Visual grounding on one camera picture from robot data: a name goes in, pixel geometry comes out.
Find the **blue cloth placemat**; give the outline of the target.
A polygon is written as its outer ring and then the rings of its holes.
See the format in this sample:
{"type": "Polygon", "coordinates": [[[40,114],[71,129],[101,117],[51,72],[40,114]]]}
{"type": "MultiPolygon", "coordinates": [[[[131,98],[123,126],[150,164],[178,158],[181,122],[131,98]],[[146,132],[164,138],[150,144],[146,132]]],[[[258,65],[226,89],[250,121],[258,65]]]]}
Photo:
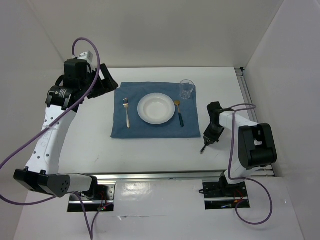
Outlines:
{"type": "Polygon", "coordinates": [[[122,82],[114,92],[114,114],[111,138],[113,139],[172,139],[199,138],[201,136],[197,110],[197,92],[194,88],[189,99],[180,96],[180,85],[169,82],[122,82]],[[180,111],[184,122],[181,127],[178,114],[166,123],[153,125],[143,121],[138,115],[138,103],[146,95],[161,93],[173,101],[180,101],[180,111]],[[126,110],[123,99],[128,98],[130,128],[127,128],[126,110]]]}

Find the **silver knife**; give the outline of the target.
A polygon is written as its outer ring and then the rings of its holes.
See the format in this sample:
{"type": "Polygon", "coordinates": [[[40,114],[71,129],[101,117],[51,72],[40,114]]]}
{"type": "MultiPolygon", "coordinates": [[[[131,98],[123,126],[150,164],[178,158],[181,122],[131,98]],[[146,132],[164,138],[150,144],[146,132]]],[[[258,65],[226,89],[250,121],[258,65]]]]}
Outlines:
{"type": "Polygon", "coordinates": [[[203,154],[203,153],[205,152],[207,146],[208,146],[208,145],[205,144],[205,145],[202,147],[202,149],[200,150],[200,154],[203,154]]]}

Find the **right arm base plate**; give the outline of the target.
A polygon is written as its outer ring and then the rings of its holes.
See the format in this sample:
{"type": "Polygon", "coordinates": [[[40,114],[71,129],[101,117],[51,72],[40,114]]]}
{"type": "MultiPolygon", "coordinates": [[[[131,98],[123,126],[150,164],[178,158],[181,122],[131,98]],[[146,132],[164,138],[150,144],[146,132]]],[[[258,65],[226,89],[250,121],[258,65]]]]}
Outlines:
{"type": "Polygon", "coordinates": [[[222,188],[219,182],[203,182],[198,192],[204,196],[206,210],[234,209],[238,203],[239,208],[251,207],[244,182],[227,188],[222,188]]]}

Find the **white scalloped plate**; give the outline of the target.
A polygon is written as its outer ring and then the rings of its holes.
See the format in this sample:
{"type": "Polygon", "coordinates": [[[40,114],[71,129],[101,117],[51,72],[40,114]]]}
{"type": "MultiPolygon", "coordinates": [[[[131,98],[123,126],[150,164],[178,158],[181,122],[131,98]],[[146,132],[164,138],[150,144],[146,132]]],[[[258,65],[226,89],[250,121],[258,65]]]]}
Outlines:
{"type": "Polygon", "coordinates": [[[175,114],[173,100],[163,93],[145,95],[137,105],[139,117],[151,125],[167,123],[175,114]]]}

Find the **clear drinking glass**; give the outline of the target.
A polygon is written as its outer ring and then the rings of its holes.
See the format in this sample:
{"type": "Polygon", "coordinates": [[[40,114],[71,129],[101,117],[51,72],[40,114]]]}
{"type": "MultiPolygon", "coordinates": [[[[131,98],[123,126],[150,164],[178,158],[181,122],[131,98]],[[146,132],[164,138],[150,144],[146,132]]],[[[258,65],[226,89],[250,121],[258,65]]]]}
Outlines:
{"type": "Polygon", "coordinates": [[[191,80],[184,79],[179,83],[179,88],[180,88],[180,97],[184,100],[187,100],[191,97],[195,89],[195,85],[191,80]]]}

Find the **aluminium frame rail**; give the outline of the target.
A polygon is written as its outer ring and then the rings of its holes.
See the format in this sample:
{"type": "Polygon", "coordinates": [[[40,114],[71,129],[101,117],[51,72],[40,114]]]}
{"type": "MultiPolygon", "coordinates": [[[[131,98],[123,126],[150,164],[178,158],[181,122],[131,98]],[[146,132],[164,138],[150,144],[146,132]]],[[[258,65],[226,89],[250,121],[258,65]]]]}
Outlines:
{"type": "MultiPolygon", "coordinates": [[[[252,93],[249,90],[249,85],[248,85],[246,77],[245,77],[245,68],[244,67],[235,67],[234,71],[236,74],[236,78],[238,80],[238,84],[239,84],[244,102],[246,104],[256,105],[255,109],[247,110],[247,114],[248,114],[249,119],[253,122],[258,122],[258,123],[270,123],[269,121],[262,120],[262,118],[257,115],[258,110],[259,110],[259,106],[253,100],[252,93]]],[[[253,172],[251,176],[253,178],[274,178],[274,177],[276,177],[276,174],[274,171],[274,166],[273,166],[273,164],[271,164],[266,167],[261,167],[257,171],[253,172]]]]}

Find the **gold spoon green handle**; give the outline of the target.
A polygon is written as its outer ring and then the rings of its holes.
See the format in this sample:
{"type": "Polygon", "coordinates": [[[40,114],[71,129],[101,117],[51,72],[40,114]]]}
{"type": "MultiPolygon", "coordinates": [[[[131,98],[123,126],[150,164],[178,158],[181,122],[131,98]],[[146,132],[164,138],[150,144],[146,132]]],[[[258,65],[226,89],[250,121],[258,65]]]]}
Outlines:
{"type": "Polygon", "coordinates": [[[181,110],[180,110],[180,101],[179,100],[174,100],[173,102],[174,102],[174,104],[175,104],[175,106],[177,107],[177,110],[178,110],[178,117],[179,117],[180,126],[184,127],[184,121],[183,121],[183,117],[182,117],[181,110]]]}

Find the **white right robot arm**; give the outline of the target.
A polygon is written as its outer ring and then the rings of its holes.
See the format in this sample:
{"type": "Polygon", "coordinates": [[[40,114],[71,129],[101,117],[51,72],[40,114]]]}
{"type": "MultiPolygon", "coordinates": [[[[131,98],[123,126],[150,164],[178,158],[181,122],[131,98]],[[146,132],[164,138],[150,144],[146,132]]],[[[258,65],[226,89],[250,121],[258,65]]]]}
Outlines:
{"type": "Polygon", "coordinates": [[[237,104],[222,108],[216,101],[207,106],[210,123],[203,134],[204,146],[217,143],[224,130],[231,131],[231,146],[228,167],[219,178],[218,190],[223,196],[230,196],[252,173],[277,161],[277,151],[268,123],[257,123],[237,114],[254,109],[253,104],[237,104]]]}

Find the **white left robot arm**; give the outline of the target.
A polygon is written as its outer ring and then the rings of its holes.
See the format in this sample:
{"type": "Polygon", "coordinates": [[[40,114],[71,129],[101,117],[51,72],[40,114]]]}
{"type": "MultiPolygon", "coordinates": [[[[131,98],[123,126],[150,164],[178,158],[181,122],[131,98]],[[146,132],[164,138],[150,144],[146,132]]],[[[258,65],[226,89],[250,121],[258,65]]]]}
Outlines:
{"type": "Polygon", "coordinates": [[[60,174],[59,161],[69,127],[78,111],[73,104],[83,103],[82,96],[97,98],[113,92],[119,85],[107,66],[93,70],[87,60],[74,58],[64,62],[64,74],[50,88],[45,101],[45,133],[38,139],[24,169],[16,169],[13,178],[29,191],[61,198],[80,192],[92,200],[99,193],[98,180],[87,174],[60,174]]]}

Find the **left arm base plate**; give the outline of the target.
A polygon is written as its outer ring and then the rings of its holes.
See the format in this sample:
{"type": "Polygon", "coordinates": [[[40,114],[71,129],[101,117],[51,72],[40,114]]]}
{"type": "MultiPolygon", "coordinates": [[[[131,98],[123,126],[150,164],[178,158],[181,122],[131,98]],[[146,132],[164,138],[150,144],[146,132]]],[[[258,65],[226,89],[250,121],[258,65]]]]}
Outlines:
{"type": "MultiPolygon", "coordinates": [[[[85,195],[84,193],[79,193],[78,195],[83,202],[86,212],[96,213],[98,210],[101,210],[102,212],[113,212],[115,190],[115,182],[105,182],[99,183],[91,196],[85,195]]],[[[67,212],[83,212],[81,202],[75,194],[69,196],[67,212]]]]}

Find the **silver fork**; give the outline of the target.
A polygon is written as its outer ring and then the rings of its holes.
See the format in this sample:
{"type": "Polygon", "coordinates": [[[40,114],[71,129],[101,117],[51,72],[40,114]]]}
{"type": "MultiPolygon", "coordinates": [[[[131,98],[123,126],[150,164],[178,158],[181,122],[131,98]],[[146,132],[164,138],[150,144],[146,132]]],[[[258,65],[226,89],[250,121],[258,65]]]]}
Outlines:
{"type": "Polygon", "coordinates": [[[126,126],[129,129],[131,127],[131,125],[130,125],[130,118],[129,118],[129,112],[128,112],[128,109],[129,109],[128,98],[123,99],[123,106],[124,106],[125,112],[126,112],[126,126]]]}

